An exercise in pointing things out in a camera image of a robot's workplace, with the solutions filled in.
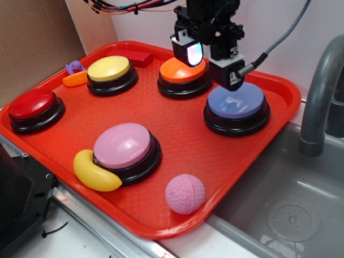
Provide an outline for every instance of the orange button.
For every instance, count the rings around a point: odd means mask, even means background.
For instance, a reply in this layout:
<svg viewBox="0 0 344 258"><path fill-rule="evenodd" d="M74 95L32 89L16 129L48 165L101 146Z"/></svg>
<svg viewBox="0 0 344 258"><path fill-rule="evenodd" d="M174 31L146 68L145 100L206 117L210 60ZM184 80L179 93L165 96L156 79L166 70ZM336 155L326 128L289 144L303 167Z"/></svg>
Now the orange button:
<svg viewBox="0 0 344 258"><path fill-rule="evenodd" d="M160 67L161 77L171 83L187 83L200 78L206 71L204 60L195 67L189 67L177 58L171 58Z"/></svg>

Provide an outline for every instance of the pink button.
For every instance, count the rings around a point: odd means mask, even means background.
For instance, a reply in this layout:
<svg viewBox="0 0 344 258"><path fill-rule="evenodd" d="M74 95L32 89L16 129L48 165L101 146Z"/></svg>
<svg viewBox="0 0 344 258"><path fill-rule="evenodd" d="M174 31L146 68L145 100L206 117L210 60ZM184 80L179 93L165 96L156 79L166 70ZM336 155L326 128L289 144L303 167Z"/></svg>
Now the pink button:
<svg viewBox="0 0 344 258"><path fill-rule="evenodd" d="M54 102L54 95L48 89L30 90L16 98L9 106L14 119L27 119L44 112Z"/></svg>
<svg viewBox="0 0 344 258"><path fill-rule="evenodd" d="M150 147L149 131L142 125L126 123L114 126L99 136L94 155L101 166L121 169L142 160Z"/></svg>

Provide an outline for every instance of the blue button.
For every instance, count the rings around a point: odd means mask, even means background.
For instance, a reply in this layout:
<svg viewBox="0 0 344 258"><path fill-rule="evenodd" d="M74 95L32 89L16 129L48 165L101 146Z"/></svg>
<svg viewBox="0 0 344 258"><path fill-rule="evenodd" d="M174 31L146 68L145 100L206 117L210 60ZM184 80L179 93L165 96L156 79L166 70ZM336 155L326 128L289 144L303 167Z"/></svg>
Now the blue button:
<svg viewBox="0 0 344 258"><path fill-rule="evenodd" d="M244 82L237 91L221 86L209 94L210 110L226 119L242 119L256 114L263 106L264 93L254 84Z"/></svg>

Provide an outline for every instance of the gray faucet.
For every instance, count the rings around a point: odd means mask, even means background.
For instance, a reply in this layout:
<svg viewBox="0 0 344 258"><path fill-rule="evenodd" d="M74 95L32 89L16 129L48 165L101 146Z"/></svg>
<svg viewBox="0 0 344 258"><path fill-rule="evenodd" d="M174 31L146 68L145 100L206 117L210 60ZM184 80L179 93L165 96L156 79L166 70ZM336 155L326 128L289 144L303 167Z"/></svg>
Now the gray faucet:
<svg viewBox="0 0 344 258"><path fill-rule="evenodd" d="M344 137L344 35L326 47L314 74L303 115L299 151L323 152L325 132Z"/></svg>

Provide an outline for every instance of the metal sink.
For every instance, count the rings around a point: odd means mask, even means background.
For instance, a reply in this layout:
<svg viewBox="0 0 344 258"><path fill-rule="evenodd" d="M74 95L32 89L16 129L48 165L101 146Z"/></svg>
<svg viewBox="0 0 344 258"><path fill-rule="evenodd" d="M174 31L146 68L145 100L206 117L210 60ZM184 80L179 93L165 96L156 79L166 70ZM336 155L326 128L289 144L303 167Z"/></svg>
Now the metal sink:
<svg viewBox="0 0 344 258"><path fill-rule="evenodd" d="M269 257L344 257L344 141L326 136L323 154L306 157L299 131L288 123L207 223Z"/></svg>

